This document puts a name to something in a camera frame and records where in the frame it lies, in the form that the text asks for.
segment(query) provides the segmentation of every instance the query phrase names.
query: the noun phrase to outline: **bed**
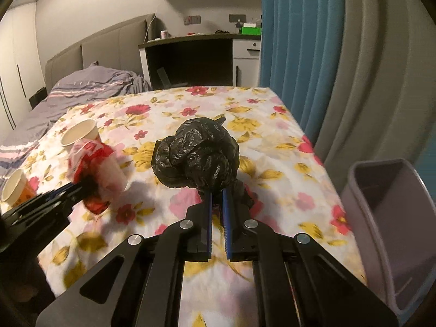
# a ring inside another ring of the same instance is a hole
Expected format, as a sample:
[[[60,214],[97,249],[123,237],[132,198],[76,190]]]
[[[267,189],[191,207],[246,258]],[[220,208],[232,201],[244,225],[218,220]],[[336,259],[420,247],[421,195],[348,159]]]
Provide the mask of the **bed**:
[[[68,154],[60,136],[72,124],[94,118],[129,180],[125,194],[99,216],[77,204],[71,224],[40,253],[56,296],[129,235],[157,235],[200,201],[195,189],[170,189],[156,179],[150,167],[154,144],[187,119],[222,115],[239,144],[238,178],[256,198],[252,215],[284,235],[308,233],[365,283],[339,197],[281,100],[268,88],[183,87],[75,106],[21,165],[38,193],[66,184]],[[212,260],[185,265],[179,326],[257,326],[256,311],[251,264],[226,259],[222,228],[214,220]]]
[[[146,39],[148,27],[148,37],[154,38],[154,16],[139,16],[99,31],[46,63],[49,96],[0,144],[0,187],[69,108],[149,90],[141,76],[138,45]]]

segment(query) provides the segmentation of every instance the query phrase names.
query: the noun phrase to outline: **wall switch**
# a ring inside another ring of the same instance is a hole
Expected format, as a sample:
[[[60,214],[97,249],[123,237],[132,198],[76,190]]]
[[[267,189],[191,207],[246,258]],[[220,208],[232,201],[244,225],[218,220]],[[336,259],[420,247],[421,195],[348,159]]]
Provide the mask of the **wall switch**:
[[[238,19],[241,23],[247,22],[247,15],[228,15],[228,21],[230,23],[236,23]]]
[[[201,23],[201,16],[186,16],[183,18],[183,24],[185,26],[189,26],[191,24],[200,24]]]

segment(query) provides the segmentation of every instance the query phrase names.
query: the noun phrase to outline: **trash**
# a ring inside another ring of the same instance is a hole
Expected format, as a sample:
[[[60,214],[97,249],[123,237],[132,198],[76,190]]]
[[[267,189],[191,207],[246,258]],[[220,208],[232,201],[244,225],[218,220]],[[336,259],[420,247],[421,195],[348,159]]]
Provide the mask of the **trash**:
[[[85,198],[85,207],[93,214],[101,214],[116,200],[127,185],[127,178],[119,168],[115,151],[97,140],[78,140],[68,157],[67,177],[78,183],[91,176],[98,184],[98,192]]]
[[[195,118],[185,121],[176,135],[157,141],[151,167],[169,188],[197,188],[200,193],[219,193],[233,184],[239,168],[239,147],[217,121]]]

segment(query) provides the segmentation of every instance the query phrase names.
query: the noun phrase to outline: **bed headboard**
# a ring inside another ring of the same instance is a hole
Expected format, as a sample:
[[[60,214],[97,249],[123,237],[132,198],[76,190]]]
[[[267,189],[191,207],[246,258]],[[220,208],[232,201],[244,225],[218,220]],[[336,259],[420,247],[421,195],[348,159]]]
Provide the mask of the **bed headboard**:
[[[113,69],[142,73],[138,45],[148,37],[156,38],[156,19],[153,14],[121,22],[99,31],[53,56],[45,65],[47,92],[63,77],[88,67],[92,62]]]

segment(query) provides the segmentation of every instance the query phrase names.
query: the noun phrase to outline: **blue curtain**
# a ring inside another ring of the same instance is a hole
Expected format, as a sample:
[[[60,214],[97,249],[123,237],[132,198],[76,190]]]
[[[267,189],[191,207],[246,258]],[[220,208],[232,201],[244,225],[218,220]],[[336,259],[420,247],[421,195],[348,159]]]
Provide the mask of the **blue curtain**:
[[[433,125],[432,137],[418,158],[415,168],[433,201],[436,201],[436,124]]]
[[[344,0],[262,0],[260,85],[283,100],[315,143],[342,46]]]

